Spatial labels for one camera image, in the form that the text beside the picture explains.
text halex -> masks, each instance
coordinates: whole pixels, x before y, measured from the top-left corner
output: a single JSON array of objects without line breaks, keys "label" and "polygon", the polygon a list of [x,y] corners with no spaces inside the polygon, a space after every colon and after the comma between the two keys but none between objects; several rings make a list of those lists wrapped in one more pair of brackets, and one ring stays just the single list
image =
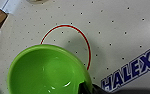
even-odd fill
[{"label": "text halex", "polygon": [[102,89],[112,92],[150,71],[150,49],[101,81]]}]

green bowl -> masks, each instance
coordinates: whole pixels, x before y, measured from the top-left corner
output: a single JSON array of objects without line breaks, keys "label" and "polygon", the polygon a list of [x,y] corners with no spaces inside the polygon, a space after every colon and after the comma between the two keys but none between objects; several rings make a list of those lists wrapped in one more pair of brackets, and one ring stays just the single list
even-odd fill
[{"label": "green bowl", "polygon": [[65,49],[47,44],[18,54],[7,79],[10,94],[78,94],[83,82],[92,91],[90,76],[81,61]]}]

